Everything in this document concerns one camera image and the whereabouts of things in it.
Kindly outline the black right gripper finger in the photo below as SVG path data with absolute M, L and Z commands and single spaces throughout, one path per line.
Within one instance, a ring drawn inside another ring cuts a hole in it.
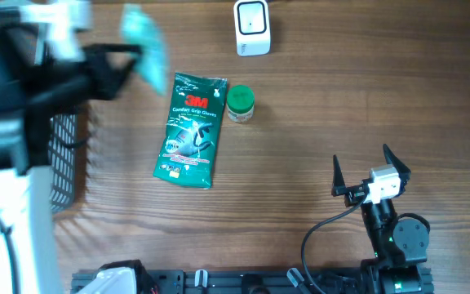
M 410 180 L 411 170 L 391 151 L 387 144 L 383 144 L 384 157 L 387 164 L 393 165 L 397 170 L 402 184 Z
M 333 155 L 333 180 L 332 180 L 332 188 L 331 188 L 331 195 L 334 197 L 344 195 L 347 192 L 347 186 L 344 181 L 344 176 L 341 171 L 341 167 L 339 164 L 339 160 L 336 154 Z

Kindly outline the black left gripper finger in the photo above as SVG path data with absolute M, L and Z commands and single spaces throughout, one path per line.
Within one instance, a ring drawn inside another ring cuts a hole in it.
M 111 69 L 104 80 L 104 99 L 113 100 L 134 71 L 137 60 L 129 60 L 123 67 Z
M 106 56 L 109 53 L 130 53 L 134 56 L 141 56 L 142 49 L 138 45 L 116 44 L 116 43 L 96 43 L 83 48 L 86 56 Z

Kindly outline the light blue tissue packet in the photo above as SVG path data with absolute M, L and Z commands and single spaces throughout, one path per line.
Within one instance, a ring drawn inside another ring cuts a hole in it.
M 141 5 L 127 3 L 120 25 L 122 39 L 140 47 L 140 60 L 135 66 L 142 79 L 160 96 L 167 90 L 168 59 L 162 31 Z

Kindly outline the green 3M gloves packet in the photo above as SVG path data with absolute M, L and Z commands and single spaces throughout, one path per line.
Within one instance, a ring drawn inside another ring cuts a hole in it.
M 155 177 L 185 187 L 212 186 L 227 88 L 226 78 L 175 74 Z

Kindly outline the green lid jar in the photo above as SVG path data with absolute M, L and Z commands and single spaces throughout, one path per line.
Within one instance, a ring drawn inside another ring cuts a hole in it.
M 245 123 L 253 117 L 255 94 L 250 87 L 237 85 L 228 91 L 228 117 L 235 123 Z

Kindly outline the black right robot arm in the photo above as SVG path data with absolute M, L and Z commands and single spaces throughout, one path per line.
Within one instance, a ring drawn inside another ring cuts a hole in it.
M 383 153 L 386 164 L 371 168 L 369 177 L 353 186 L 345 183 L 338 157 L 333 157 L 331 194 L 361 210 L 375 254 L 361 262 L 357 283 L 362 293 L 432 293 L 430 270 L 422 266 L 428 260 L 430 223 L 415 213 L 396 212 L 393 200 L 405 193 L 411 170 L 387 145 Z

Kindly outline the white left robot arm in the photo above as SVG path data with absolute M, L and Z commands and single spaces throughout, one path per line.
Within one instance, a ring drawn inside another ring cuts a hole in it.
M 0 293 L 60 293 L 50 194 L 51 120 L 89 100 L 112 100 L 143 53 L 97 43 L 82 61 L 28 65 L 0 31 Z

